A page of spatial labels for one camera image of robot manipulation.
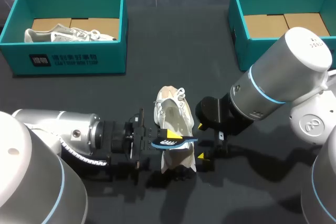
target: shoe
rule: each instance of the shoe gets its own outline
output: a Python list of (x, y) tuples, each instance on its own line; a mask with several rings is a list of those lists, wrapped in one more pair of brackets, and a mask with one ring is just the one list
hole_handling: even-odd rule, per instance
[(109, 41), (117, 40), (112, 36), (100, 34), (97, 30), (85, 31), (79, 28), (68, 28), (57, 24), (50, 31), (25, 31), (25, 42), (60, 42), (60, 41)]
[[(160, 128), (171, 130), (177, 135), (193, 136), (194, 119), (183, 88), (164, 86), (159, 91), (155, 101), (154, 121)], [(196, 171), (193, 142), (162, 152), (161, 173), (179, 165)]]
[(183, 88), (164, 86), (159, 91), (155, 101), (154, 121), (160, 128), (171, 130), (179, 136), (193, 136), (194, 119)]

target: robot logo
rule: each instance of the robot logo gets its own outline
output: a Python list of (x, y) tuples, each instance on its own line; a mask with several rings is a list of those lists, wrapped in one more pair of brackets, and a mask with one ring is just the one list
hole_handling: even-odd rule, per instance
[(324, 123), (316, 115), (305, 115), (300, 119), (301, 130), (310, 136), (319, 136), (324, 132)]
[(319, 126), (321, 124), (321, 122), (317, 119), (313, 119), (310, 122), (306, 123), (306, 127), (304, 127), (306, 129), (307, 132), (310, 132), (311, 130), (313, 130), (315, 128), (315, 126)]

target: shoe box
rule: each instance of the shoe box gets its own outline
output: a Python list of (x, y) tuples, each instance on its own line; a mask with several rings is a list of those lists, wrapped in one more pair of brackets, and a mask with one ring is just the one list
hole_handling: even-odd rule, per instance
[[(24, 43), (26, 29), (48, 31), (56, 24), (117, 40)], [(15, 0), (0, 50), (16, 76), (120, 74), (126, 69), (127, 31), (125, 0)]]
[(336, 0), (230, 0), (228, 21), (239, 68), (248, 70), (288, 29), (320, 36), (333, 58)]

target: teal box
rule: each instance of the teal box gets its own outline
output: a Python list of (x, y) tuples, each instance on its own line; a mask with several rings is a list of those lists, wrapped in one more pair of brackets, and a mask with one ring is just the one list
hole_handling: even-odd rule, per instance
[[(118, 18), (116, 41), (24, 43), (35, 18)], [(125, 73), (128, 16), (125, 0), (15, 0), (0, 36), (14, 75)], [(35, 66), (33, 61), (40, 60)]]
[[(320, 13), (330, 37), (321, 37), (336, 49), (336, 0), (230, 0), (228, 21), (240, 70), (248, 70), (278, 38), (250, 38), (244, 15)], [(336, 67), (333, 55), (332, 67)]]

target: screw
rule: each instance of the screw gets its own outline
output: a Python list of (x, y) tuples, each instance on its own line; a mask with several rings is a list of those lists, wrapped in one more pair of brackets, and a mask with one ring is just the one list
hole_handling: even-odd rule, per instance
[(80, 131), (79, 131), (79, 130), (74, 130), (74, 131), (72, 132), (72, 135), (73, 135), (75, 138), (78, 138), (78, 137), (80, 137)]

